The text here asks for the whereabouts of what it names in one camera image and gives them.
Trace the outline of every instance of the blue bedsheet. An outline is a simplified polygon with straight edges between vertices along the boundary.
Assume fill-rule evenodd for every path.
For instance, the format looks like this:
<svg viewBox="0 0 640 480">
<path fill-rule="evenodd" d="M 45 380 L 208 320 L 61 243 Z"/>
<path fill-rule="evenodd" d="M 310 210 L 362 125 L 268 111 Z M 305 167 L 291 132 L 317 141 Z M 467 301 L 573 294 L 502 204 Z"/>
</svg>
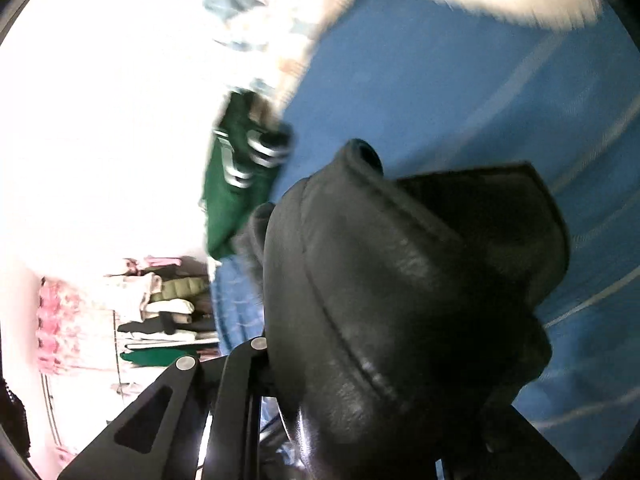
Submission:
<svg viewBox="0 0 640 480">
<path fill-rule="evenodd" d="M 596 478 L 640 418 L 639 111 L 640 54 L 608 6 L 554 33 L 430 0 L 356 0 L 286 110 L 298 143 L 274 198 L 353 137 L 391 178 L 530 160 L 573 253 L 537 309 L 553 359 L 515 404 Z"/>
</svg>

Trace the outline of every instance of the black mesh object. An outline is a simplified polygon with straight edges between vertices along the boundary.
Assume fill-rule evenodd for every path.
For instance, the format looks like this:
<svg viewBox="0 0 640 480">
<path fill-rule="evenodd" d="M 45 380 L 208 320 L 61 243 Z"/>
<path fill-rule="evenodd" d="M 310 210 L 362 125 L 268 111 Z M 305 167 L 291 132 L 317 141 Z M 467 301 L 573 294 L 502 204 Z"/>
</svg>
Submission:
<svg viewBox="0 0 640 480">
<path fill-rule="evenodd" d="M 28 458 L 31 441 L 27 414 L 24 404 L 9 389 L 4 378 L 0 378 L 0 425 L 20 456 Z"/>
</svg>

